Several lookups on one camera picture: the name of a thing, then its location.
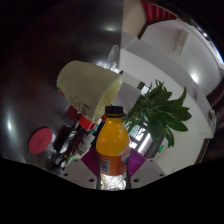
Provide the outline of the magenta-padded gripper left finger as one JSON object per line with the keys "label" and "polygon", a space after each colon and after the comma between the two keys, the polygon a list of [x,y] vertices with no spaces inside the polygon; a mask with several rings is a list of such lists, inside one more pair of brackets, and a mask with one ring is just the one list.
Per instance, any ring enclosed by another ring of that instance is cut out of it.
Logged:
{"label": "magenta-padded gripper left finger", "polygon": [[72,159],[61,177],[80,187],[96,189],[100,172],[96,149],[87,152],[81,159]]}

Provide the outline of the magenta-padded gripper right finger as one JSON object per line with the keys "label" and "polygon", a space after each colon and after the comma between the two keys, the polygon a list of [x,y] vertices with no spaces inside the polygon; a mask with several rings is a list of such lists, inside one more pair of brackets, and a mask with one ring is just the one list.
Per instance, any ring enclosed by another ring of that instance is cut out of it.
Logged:
{"label": "magenta-padded gripper right finger", "polygon": [[155,182],[166,174],[154,159],[146,159],[132,149],[128,161],[128,188],[136,189]]}

